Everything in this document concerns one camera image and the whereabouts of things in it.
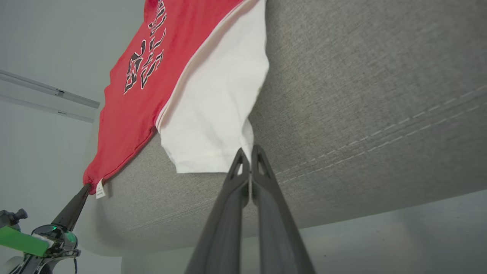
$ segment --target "black knob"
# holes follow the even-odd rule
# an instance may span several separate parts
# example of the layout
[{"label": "black knob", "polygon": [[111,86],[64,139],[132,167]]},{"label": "black knob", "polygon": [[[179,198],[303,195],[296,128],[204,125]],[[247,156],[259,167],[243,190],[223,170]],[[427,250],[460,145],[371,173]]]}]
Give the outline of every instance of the black knob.
[{"label": "black knob", "polygon": [[23,208],[19,209],[17,213],[14,214],[13,216],[13,221],[18,222],[21,219],[26,219],[27,218],[27,212]]}]

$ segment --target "care label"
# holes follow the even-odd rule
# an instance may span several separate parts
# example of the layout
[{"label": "care label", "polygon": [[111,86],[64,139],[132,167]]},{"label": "care label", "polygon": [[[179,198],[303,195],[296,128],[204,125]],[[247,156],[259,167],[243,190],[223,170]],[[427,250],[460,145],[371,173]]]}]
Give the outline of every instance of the care label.
[{"label": "care label", "polygon": [[106,196],[105,190],[103,189],[103,184],[101,183],[101,181],[103,181],[103,178],[101,178],[100,181],[98,182],[98,184],[96,185],[96,198],[97,199],[100,199],[100,198]]}]

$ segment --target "gray fabric surface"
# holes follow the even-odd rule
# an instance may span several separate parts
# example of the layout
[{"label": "gray fabric surface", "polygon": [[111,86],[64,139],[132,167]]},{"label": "gray fabric surface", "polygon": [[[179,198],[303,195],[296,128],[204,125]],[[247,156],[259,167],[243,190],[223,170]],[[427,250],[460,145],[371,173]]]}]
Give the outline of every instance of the gray fabric surface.
[{"label": "gray fabric surface", "polygon": [[[474,0],[268,0],[250,121],[299,227],[487,188],[486,14]],[[83,246],[194,245],[223,179],[176,174],[155,136],[108,198],[90,197]],[[256,233],[247,206],[243,235]]]}]

